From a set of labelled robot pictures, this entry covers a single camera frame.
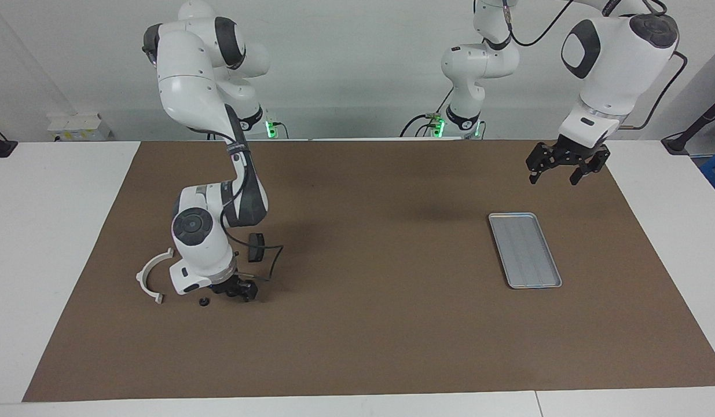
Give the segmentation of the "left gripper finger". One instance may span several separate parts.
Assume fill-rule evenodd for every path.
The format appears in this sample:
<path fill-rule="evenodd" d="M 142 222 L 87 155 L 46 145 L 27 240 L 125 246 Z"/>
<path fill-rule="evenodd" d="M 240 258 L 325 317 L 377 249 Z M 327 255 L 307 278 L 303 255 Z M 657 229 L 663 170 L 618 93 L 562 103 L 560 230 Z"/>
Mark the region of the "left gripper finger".
<path fill-rule="evenodd" d="M 578 185 L 586 176 L 599 173 L 606 165 L 606 161 L 608 160 L 610 153 L 611 152 L 607 146 L 599 146 L 596 148 L 595 152 L 590 155 L 571 156 L 571 161 L 576 166 L 576 169 L 569 177 L 571 185 Z"/>
<path fill-rule="evenodd" d="M 558 145 L 555 143 L 538 142 L 532 149 L 529 156 L 526 158 L 526 166 L 529 170 L 529 181 L 531 184 L 537 184 L 541 175 L 550 170 L 558 167 L 558 156 L 556 156 L 556 151 L 558 150 Z"/>

